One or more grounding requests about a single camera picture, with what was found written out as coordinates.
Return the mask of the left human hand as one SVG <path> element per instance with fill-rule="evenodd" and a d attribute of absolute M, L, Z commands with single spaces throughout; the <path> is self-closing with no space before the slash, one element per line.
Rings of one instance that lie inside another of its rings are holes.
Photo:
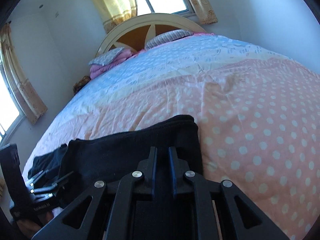
<path fill-rule="evenodd" d="M 29 220 L 19 220 L 17 225 L 21 233 L 23 233 L 28 239 L 31 239 L 42 227 L 49 223 L 54 218 L 52 211 L 39 215 L 39 220 L 42 225 L 36 224 Z"/>

